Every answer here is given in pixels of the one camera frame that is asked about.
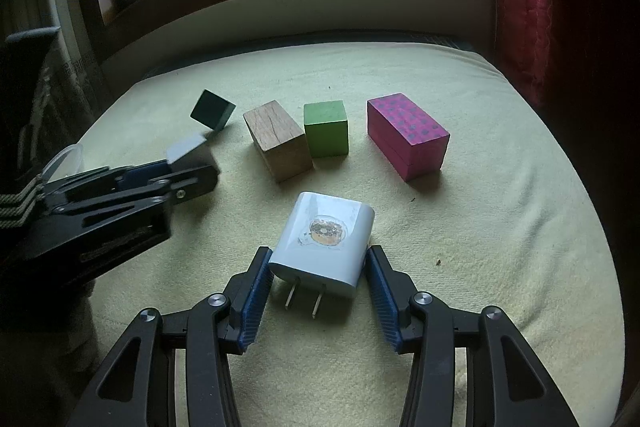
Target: wood grain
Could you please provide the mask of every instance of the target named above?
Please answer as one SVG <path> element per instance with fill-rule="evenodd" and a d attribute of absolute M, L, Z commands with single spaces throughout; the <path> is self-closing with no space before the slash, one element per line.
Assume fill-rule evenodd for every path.
<path fill-rule="evenodd" d="M 277 182 L 313 167 L 304 132 L 276 100 L 243 116 L 255 146 Z"/>

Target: dark green block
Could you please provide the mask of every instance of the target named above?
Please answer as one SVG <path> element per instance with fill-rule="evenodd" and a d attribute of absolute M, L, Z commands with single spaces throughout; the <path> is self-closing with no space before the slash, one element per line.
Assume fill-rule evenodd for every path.
<path fill-rule="evenodd" d="M 205 89 L 191 111 L 191 118 L 217 132 L 226 125 L 235 108 L 233 103 Z"/>
<path fill-rule="evenodd" d="M 349 126 L 342 100 L 305 103 L 306 141 L 313 158 L 349 153 Z"/>

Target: light green block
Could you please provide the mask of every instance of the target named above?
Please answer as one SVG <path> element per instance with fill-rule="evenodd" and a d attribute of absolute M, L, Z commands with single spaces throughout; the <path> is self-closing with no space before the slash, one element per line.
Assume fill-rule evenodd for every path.
<path fill-rule="evenodd" d="M 349 153 L 349 126 L 342 100 L 305 103 L 306 141 L 313 158 Z"/>

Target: toy block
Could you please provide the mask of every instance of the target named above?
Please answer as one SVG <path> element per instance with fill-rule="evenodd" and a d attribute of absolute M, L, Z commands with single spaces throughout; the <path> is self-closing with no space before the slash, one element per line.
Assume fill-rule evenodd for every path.
<path fill-rule="evenodd" d="M 303 112 L 312 158 L 349 153 L 349 127 L 342 100 L 305 103 Z"/>
<path fill-rule="evenodd" d="M 166 150 L 166 162 L 172 172 L 205 165 L 213 165 L 218 169 L 218 164 L 211 154 L 207 141 L 200 134 L 194 134 L 170 146 Z"/>
<path fill-rule="evenodd" d="M 442 167 L 449 133 L 404 94 L 367 101 L 367 132 L 404 181 Z"/>
<path fill-rule="evenodd" d="M 218 132 L 235 108 L 233 103 L 205 89 L 191 111 L 191 118 Z"/>
<path fill-rule="evenodd" d="M 244 121 L 277 182 L 313 167 L 304 132 L 278 102 L 246 112 Z"/>

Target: metal prong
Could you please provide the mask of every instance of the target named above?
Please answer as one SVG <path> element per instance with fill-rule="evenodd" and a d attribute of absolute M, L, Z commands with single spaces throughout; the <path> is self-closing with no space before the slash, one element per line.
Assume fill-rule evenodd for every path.
<path fill-rule="evenodd" d="M 320 307 L 320 301 L 322 300 L 322 296 L 324 295 L 324 284 L 322 285 L 322 289 L 320 290 L 320 293 L 318 294 L 318 298 L 316 299 L 316 305 L 314 306 L 314 311 L 313 313 L 311 313 L 311 316 L 313 318 L 316 318 L 316 315 L 318 314 L 318 308 Z"/>
<path fill-rule="evenodd" d="M 287 302 L 284 303 L 284 309 L 288 310 L 289 309 L 289 305 L 291 304 L 291 299 L 293 298 L 293 293 L 296 292 L 296 288 L 298 287 L 298 283 L 300 282 L 300 279 L 296 279 L 296 281 L 293 283 L 293 286 L 291 287 L 291 290 L 289 291 L 289 297 L 287 297 Z"/>

